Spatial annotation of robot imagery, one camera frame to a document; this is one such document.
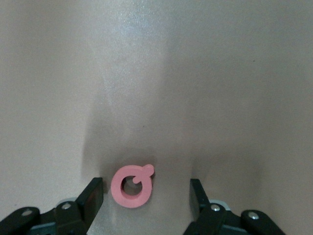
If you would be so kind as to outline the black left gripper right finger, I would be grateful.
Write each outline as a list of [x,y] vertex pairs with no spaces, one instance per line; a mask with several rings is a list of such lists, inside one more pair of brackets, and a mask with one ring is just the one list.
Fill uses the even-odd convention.
[[189,203],[194,221],[207,224],[210,216],[210,203],[199,179],[190,180]]

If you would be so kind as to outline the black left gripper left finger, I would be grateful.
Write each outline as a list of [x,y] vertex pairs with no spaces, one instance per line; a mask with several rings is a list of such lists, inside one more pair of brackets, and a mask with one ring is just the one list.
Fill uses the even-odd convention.
[[92,225],[104,200],[103,179],[93,178],[75,200],[86,229]]

